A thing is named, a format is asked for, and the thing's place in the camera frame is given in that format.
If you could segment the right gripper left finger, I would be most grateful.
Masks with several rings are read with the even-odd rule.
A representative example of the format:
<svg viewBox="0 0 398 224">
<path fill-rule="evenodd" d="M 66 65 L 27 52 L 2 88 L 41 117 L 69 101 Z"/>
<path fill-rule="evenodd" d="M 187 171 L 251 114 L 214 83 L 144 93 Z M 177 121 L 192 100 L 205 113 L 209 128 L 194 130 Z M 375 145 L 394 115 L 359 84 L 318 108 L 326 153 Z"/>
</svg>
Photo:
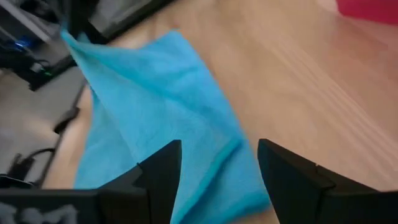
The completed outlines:
<svg viewBox="0 0 398 224">
<path fill-rule="evenodd" d="M 97 189 L 0 189 L 0 224 L 169 224 L 181 163 L 173 140 Z"/>
</svg>

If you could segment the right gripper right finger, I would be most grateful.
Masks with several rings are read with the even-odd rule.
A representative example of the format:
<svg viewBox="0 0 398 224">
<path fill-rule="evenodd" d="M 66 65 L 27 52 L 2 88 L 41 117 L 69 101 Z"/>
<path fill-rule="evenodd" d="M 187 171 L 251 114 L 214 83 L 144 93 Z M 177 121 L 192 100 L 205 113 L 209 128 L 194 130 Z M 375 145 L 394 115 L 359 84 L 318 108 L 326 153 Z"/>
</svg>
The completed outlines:
<svg viewBox="0 0 398 224">
<path fill-rule="evenodd" d="M 380 192 L 268 139 L 257 158 L 280 224 L 398 224 L 398 190 Z"/>
</svg>

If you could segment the blue microfiber towel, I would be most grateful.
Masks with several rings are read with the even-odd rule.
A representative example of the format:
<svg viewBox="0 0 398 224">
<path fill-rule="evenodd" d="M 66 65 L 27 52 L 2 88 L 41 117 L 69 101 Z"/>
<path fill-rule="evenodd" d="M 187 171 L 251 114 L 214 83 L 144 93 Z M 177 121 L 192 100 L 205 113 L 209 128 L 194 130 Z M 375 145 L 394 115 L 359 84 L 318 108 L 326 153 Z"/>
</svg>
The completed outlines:
<svg viewBox="0 0 398 224">
<path fill-rule="evenodd" d="M 93 102 L 75 188 L 99 187 L 177 139 L 182 166 L 170 224 L 225 224 L 270 207 L 230 104 L 181 33 L 139 49 L 62 37 Z"/>
</svg>

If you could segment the black power strip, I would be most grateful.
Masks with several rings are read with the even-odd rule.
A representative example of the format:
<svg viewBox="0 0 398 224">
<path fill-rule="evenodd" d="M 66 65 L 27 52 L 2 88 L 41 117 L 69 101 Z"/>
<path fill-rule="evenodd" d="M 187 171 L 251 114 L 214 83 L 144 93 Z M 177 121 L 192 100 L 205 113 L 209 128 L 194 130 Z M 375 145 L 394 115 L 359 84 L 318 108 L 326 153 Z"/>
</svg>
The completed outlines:
<svg viewBox="0 0 398 224">
<path fill-rule="evenodd" d="M 43 66 L 38 72 L 34 72 L 31 81 L 29 81 L 29 89 L 32 91 L 38 90 L 72 67 L 76 67 L 76 63 L 71 55 L 60 59 L 54 65 Z"/>
</svg>

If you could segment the red plastic tray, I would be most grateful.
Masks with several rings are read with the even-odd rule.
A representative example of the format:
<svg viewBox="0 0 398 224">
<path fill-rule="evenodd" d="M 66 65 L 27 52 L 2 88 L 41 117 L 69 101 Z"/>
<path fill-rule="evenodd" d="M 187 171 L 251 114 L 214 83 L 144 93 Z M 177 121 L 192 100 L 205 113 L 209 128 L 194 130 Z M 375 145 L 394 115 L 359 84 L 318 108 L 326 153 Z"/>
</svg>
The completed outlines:
<svg viewBox="0 0 398 224">
<path fill-rule="evenodd" d="M 338 11 L 349 17 L 398 25 L 398 0 L 335 0 Z"/>
</svg>

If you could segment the black box with blue lights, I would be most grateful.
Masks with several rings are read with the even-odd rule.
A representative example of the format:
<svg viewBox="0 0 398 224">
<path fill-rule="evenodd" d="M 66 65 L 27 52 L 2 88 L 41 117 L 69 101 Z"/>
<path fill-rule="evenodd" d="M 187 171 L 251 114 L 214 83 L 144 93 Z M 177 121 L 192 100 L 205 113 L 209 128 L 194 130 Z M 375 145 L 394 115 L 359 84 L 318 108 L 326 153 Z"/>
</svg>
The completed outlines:
<svg viewBox="0 0 398 224">
<path fill-rule="evenodd" d="M 23 52 L 31 57 L 34 57 L 34 53 L 29 48 L 20 43 L 12 34 L 8 33 L 8 31 L 4 30 L 1 26 L 0 33 L 8 38 L 6 40 L 6 49 Z"/>
</svg>

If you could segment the black metal table frame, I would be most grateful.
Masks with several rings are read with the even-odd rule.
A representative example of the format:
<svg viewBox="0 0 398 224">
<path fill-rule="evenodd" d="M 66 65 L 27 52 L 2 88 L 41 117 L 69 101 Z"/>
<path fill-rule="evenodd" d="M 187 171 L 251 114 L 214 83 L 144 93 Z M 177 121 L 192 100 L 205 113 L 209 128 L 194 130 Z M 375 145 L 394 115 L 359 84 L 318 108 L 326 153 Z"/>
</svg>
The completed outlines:
<svg viewBox="0 0 398 224">
<path fill-rule="evenodd" d="M 119 38 L 138 23 L 161 10 L 173 0 L 122 0 L 118 3 L 110 0 L 104 7 L 109 12 L 112 6 L 117 9 L 106 19 L 104 30 L 98 30 L 90 21 L 94 7 L 101 2 L 89 6 L 83 0 L 56 0 L 51 4 L 57 17 L 66 23 L 68 31 L 76 37 L 85 32 L 96 44 L 108 44 Z M 55 152 L 45 167 L 40 183 L 45 189 L 69 189 L 73 187 L 75 174 L 85 148 L 85 141 L 91 125 L 91 92 L 86 80 L 67 111 L 69 120 L 60 122 L 55 130 L 60 133 Z"/>
</svg>

